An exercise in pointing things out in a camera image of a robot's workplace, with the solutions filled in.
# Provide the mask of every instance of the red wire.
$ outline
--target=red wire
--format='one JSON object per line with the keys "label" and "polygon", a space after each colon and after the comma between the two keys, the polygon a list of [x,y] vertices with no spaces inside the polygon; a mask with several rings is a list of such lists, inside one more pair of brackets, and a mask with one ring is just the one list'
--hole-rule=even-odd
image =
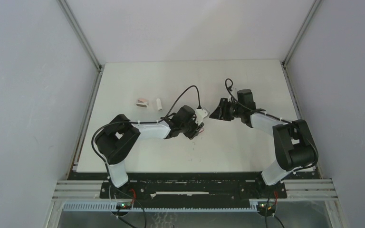
{"label": "red wire", "polygon": [[275,205],[278,203],[278,192],[274,191],[273,194],[275,195]]}
{"label": "red wire", "polygon": [[134,198],[132,199],[132,204],[134,204],[135,202],[135,199],[136,199],[136,192],[134,189],[130,189],[129,191],[133,192],[134,193]]}

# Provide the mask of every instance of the white wall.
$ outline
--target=white wall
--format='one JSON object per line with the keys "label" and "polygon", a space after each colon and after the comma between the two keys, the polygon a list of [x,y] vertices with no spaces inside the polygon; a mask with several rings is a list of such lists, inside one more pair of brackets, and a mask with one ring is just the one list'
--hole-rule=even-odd
{"label": "white wall", "polygon": [[314,0],[69,0],[100,63],[283,60]]}
{"label": "white wall", "polygon": [[365,1],[324,1],[289,66],[352,228],[365,227]]}
{"label": "white wall", "polygon": [[0,228],[41,227],[96,70],[54,0],[0,0]]}

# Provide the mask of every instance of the metal frame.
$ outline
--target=metal frame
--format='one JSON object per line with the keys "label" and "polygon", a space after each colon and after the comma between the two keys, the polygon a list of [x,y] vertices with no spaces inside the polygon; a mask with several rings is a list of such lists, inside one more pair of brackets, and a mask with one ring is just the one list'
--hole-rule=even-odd
{"label": "metal frame", "polygon": [[[109,211],[115,210],[116,204],[130,202],[130,199],[101,199],[100,193],[104,192],[102,184],[107,183],[105,180],[59,180],[52,197],[52,202],[63,205],[63,210],[67,211]],[[336,202],[338,197],[331,179],[314,179],[314,180],[285,180],[283,181],[288,195],[285,199],[279,201],[325,201]],[[220,211],[226,210],[231,212],[237,211],[256,211],[253,205],[258,202],[267,201],[263,199],[249,199],[248,208],[220,208],[220,209],[201,209],[200,211]],[[163,212],[168,208],[145,208],[145,211]],[[177,209],[174,211],[199,211],[199,209]]]}
{"label": "metal frame", "polygon": [[292,58],[293,53],[295,52],[299,42],[303,38],[307,28],[309,27],[311,20],[313,19],[314,15],[316,14],[317,10],[319,9],[321,3],[323,0],[314,0],[313,5],[311,6],[310,10],[308,11],[308,14],[306,18],[304,19],[303,24],[300,27],[300,30],[298,31],[295,40],[293,41],[292,45],[290,46],[289,52],[285,56],[285,60],[283,60],[283,67],[285,68],[290,59]]}
{"label": "metal frame", "polygon": [[[98,87],[100,84],[101,76],[103,73],[104,67],[100,65],[97,57],[95,56],[88,40],[86,39],[83,31],[77,22],[67,0],[57,0],[59,6],[64,12],[67,20],[69,21],[72,29],[76,33],[81,45],[83,46],[86,53],[89,55],[92,63],[98,70],[96,75],[96,80],[94,83],[94,88],[90,95],[89,104],[85,113],[85,121],[82,123],[80,128],[80,136],[75,149],[75,156],[71,163],[72,168],[70,172],[73,171],[77,166],[77,161],[80,155],[80,150],[83,145],[84,137],[86,134],[88,122],[90,120],[90,116],[93,110],[93,105],[95,102],[95,98],[97,95]],[[298,118],[301,118],[301,110],[298,105],[297,96],[295,90],[292,86],[290,75],[287,72],[287,65],[296,50],[299,42],[303,38],[305,31],[312,18],[314,17],[317,9],[319,8],[322,0],[315,0],[312,7],[310,8],[305,21],[303,22],[295,40],[293,41],[289,52],[287,53],[285,60],[282,62],[282,69],[285,75],[285,79],[290,91],[290,95],[296,110],[296,114]],[[59,224],[59,218],[62,211],[114,211],[117,203],[122,202],[130,202],[130,199],[100,199],[100,193],[104,189],[102,189],[104,180],[59,180],[57,182],[57,186],[55,188],[52,201],[49,207],[49,211],[47,214],[45,226],[46,228],[56,228]],[[287,198],[279,199],[280,201],[324,201],[326,204],[326,208],[329,215],[329,220],[332,224],[333,228],[343,228],[346,227],[345,224],[341,221],[342,210],[339,205],[338,197],[335,191],[335,187],[332,183],[332,180],[329,179],[302,179],[302,180],[285,180],[284,181],[286,187]],[[248,211],[255,212],[256,206],[259,202],[264,202],[267,199],[249,199],[248,207],[245,208],[219,208],[219,209],[164,209],[164,208],[145,208],[145,211],[175,211],[175,212],[184,212],[184,211],[197,211],[197,212],[239,212],[239,211]],[[132,211],[141,211],[139,208],[132,208]]]}
{"label": "metal frame", "polygon": [[59,7],[61,7],[62,12],[64,12],[65,17],[67,18],[70,26],[74,30],[77,38],[80,41],[80,44],[83,46],[83,49],[86,51],[87,55],[90,57],[90,60],[92,60],[93,64],[97,68],[97,70],[100,70],[101,65],[98,62],[98,59],[96,55],[94,54],[94,51],[92,47],[90,46],[89,42],[86,39],[85,34],[83,33],[82,29],[80,28],[79,23],[77,22],[75,15],[73,14],[71,8],[69,7],[69,4],[66,0],[57,0]]}

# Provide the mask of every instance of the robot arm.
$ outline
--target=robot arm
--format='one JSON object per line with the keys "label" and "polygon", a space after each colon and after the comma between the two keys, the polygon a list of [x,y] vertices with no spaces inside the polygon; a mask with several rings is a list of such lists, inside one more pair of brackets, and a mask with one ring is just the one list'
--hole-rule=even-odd
{"label": "robot arm", "polygon": [[202,129],[203,119],[207,115],[208,112],[202,108],[193,110],[184,105],[177,113],[149,124],[131,122],[123,114],[116,116],[97,136],[93,136],[101,157],[105,157],[114,186],[121,187],[128,181],[124,159],[138,139],[170,139],[180,133],[193,139]]}
{"label": "robot arm", "polygon": [[291,172],[316,164],[318,153],[306,121],[288,122],[256,109],[249,89],[238,91],[237,98],[237,101],[222,98],[210,118],[225,121],[240,118],[247,126],[273,136],[276,160],[256,178],[258,191],[275,185]]}

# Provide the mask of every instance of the white table surface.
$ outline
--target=white table surface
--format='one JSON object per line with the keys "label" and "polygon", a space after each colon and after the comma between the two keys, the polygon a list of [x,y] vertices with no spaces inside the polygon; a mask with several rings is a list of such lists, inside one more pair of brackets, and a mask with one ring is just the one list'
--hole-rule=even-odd
{"label": "white table surface", "polygon": [[[77,172],[105,172],[90,140],[100,126],[116,115],[132,121],[154,121],[164,116],[178,95],[197,85],[201,105],[213,112],[221,97],[228,97],[224,80],[234,87],[251,89],[257,108],[289,120],[296,119],[290,93],[278,60],[176,61],[107,63],[90,118]],[[138,98],[149,107],[135,105]],[[156,98],[163,110],[157,111]],[[196,91],[190,89],[177,103],[198,106]],[[275,160],[272,136],[251,129],[235,119],[204,120],[204,132],[193,140],[183,134],[172,139],[138,140],[127,156],[127,172],[241,172],[261,171]]]}

